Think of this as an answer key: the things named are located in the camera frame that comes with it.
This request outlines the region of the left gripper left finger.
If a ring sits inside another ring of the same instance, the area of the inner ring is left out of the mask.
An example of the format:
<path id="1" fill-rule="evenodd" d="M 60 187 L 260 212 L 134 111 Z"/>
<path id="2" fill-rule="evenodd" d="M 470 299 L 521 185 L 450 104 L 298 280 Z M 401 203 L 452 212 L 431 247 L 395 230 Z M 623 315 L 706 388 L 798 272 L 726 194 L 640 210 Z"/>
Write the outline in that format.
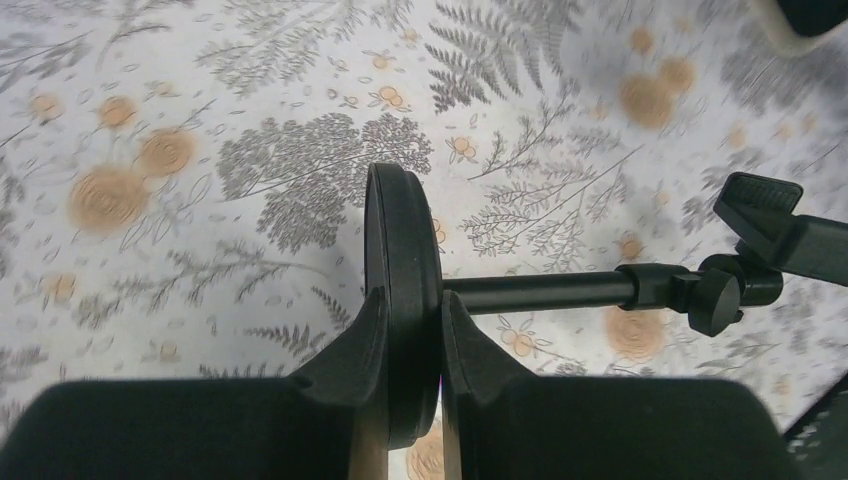
<path id="1" fill-rule="evenodd" d="M 387 308 L 284 377 L 74 381 L 43 391 L 1 451 L 5 479 L 384 479 Z"/>

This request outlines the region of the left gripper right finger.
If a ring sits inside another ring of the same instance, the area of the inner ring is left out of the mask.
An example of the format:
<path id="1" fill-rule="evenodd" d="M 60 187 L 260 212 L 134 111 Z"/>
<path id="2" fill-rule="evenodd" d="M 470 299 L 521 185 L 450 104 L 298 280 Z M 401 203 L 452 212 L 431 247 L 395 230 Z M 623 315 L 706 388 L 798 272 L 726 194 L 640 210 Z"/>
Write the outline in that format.
<path id="1" fill-rule="evenodd" d="M 539 376 L 442 301 L 448 479 L 798 479 L 772 418 L 722 379 Z"/>

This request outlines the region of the black round-base stand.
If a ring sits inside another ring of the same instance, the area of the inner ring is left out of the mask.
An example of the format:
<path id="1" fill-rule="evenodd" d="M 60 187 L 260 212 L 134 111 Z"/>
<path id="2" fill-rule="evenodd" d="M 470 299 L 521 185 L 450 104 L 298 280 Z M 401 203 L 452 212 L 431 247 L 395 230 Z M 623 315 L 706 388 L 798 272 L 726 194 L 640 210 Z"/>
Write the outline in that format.
<path id="1" fill-rule="evenodd" d="M 365 202 L 365 288 L 388 313 L 389 445 L 414 443 L 435 415 L 440 383 L 442 296 L 456 293 L 473 315 L 614 306 L 670 309 L 692 330 L 714 337 L 747 307 L 774 303 L 791 274 L 847 282 L 847 226 L 798 215 L 798 184 L 744 172 L 730 174 L 714 205 L 737 235 L 731 254 L 695 270 L 662 263 L 612 271 L 445 279 L 430 207 L 417 176 L 391 163 L 369 167 Z"/>

